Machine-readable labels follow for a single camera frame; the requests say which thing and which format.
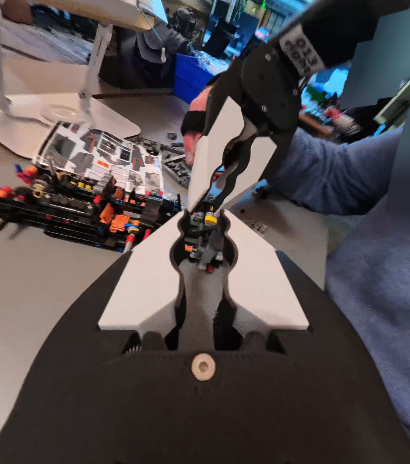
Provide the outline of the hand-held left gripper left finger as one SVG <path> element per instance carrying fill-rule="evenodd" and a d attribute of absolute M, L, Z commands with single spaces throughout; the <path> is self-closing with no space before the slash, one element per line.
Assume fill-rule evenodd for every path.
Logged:
<path fill-rule="evenodd" d="M 175 306 L 180 274 L 171 252 L 181 238 L 177 213 L 128 255 L 127 264 L 98 321 L 100 330 L 131 330 L 143 337 L 156 332 L 166 337 L 177 325 Z"/>

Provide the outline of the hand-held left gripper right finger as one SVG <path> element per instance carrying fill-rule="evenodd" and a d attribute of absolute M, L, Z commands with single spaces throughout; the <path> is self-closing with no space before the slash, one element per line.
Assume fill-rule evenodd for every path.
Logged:
<path fill-rule="evenodd" d="M 307 316 L 274 247 L 228 210 L 219 217 L 229 266 L 214 316 L 214 348 L 239 349 L 251 334 L 270 346 L 276 331 L 305 331 Z"/>

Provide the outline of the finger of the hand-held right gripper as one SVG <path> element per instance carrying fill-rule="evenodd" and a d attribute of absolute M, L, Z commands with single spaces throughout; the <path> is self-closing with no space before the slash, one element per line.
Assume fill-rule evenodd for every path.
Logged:
<path fill-rule="evenodd" d="M 241 108 L 230 96 L 221 107 L 208 135 L 197 143 L 187 197 L 187 210 L 193 213 L 200 207 L 212 186 L 214 172 L 223 165 L 225 150 L 234 140 L 248 136 Z"/>
<path fill-rule="evenodd" d="M 276 148 L 277 145 L 267 136 L 255 137 L 251 145 L 245 143 L 237 167 L 226 179 L 222 190 L 224 198 L 219 200 L 219 211 L 229 209 L 255 187 Z"/>

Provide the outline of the grey and black lego subassembly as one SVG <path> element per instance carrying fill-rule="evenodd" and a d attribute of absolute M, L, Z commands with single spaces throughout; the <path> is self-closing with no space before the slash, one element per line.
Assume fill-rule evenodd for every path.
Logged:
<path fill-rule="evenodd" d="M 215 226 L 208 226 L 203 221 L 208 211 L 212 211 L 217 217 Z M 208 274 L 223 263 L 223 226 L 219 213 L 213 206 L 207 206 L 204 210 L 193 213 L 184 228 L 184 248 L 187 258 L 195 263 L 199 270 Z"/>

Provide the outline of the black and orange lego chassis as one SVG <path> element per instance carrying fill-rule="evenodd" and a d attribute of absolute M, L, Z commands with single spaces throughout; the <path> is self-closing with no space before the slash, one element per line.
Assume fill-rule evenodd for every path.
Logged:
<path fill-rule="evenodd" d="M 185 208 L 179 193 L 142 194 L 123 187 L 111 171 L 94 180 L 39 164 L 15 169 L 23 185 L 0 185 L 0 231 L 15 223 L 126 253 Z"/>

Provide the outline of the person's right forearm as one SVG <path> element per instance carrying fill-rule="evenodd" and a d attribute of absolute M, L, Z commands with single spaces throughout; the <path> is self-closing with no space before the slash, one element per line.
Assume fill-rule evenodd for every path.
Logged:
<path fill-rule="evenodd" d="M 297 129 L 270 192 L 325 215 L 365 215 L 388 192 L 403 129 L 335 144 Z"/>

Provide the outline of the pile of dark grey lego pieces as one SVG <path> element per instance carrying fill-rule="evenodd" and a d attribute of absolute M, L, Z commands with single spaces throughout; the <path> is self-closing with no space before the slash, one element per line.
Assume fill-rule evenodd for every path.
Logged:
<path fill-rule="evenodd" d="M 189 188 L 191 168 L 185 162 L 183 142 L 172 141 L 170 144 L 164 144 L 140 135 L 127 137 L 125 140 L 138 144 L 145 148 L 149 154 L 159 157 L 163 171 L 182 188 Z"/>

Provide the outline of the lego sticker sheet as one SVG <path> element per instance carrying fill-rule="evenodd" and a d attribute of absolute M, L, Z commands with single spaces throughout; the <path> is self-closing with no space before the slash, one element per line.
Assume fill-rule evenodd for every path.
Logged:
<path fill-rule="evenodd" d="M 75 178 L 76 183 L 92 185 L 95 191 L 109 180 L 126 194 L 165 193 L 162 156 L 145 148 L 135 138 L 121 139 L 88 125 L 58 122 L 33 156 L 32 164 L 54 168 Z"/>

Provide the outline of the person's right hand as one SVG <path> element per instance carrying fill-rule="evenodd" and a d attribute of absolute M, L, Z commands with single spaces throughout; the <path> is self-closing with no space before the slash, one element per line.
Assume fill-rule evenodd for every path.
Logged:
<path fill-rule="evenodd" d="M 208 100 L 209 93 L 212 89 L 212 85 L 207 86 L 203 89 L 203 91 L 191 102 L 190 104 L 190 111 L 205 111 L 206 104 Z M 184 149 L 185 149 L 185 160 L 188 166 L 193 166 L 195 154 L 196 154 L 196 147 L 198 144 L 199 139 L 201 138 L 201 132 L 197 131 L 189 131 L 187 132 L 183 139 L 184 139 Z"/>

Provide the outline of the blue plastic bin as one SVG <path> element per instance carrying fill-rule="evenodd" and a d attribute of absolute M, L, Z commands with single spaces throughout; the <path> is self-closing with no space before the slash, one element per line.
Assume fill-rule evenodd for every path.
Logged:
<path fill-rule="evenodd" d="M 197 51 L 193 56 L 177 53 L 174 95 L 191 103 L 214 76 L 228 69 L 229 64 L 228 60 L 214 58 L 204 51 Z"/>

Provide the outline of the dark cloth bag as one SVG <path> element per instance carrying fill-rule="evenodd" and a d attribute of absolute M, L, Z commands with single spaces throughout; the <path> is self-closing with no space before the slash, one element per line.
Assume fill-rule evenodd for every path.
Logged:
<path fill-rule="evenodd" d="M 196 54 L 204 23 L 199 11 L 185 5 L 166 14 L 166 23 L 155 20 L 146 32 L 114 26 L 99 79 L 122 90 L 172 88 L 176 54 Z"/>

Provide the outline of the white monitor stand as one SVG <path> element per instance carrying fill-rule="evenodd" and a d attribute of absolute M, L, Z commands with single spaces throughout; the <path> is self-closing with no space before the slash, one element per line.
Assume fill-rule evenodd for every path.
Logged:
<path fill-rule="evenodd" d="M 43 144 L 43 128 L 54 127 L 57 122 L 78 123 L 90 128 L 105 130 L 119 138 L 140 134 L 138 125 L 98 103 L 95 114 L 91 111 L 93 86 L 96 83 L 112 28 L 117 26 L 140 26 L 142 10 L 134 1 L 44 1 L 45 5 L 59 6 L 69 13 L 83 14 L 99 22 L 86 77 L 78 93 L 77 108 L 70 101 L 45 101 L 42 95 L 5 95 L 2 61 L 2 33 L 0 26 L 0 144 L 13 153 L 30 159 Z"/>

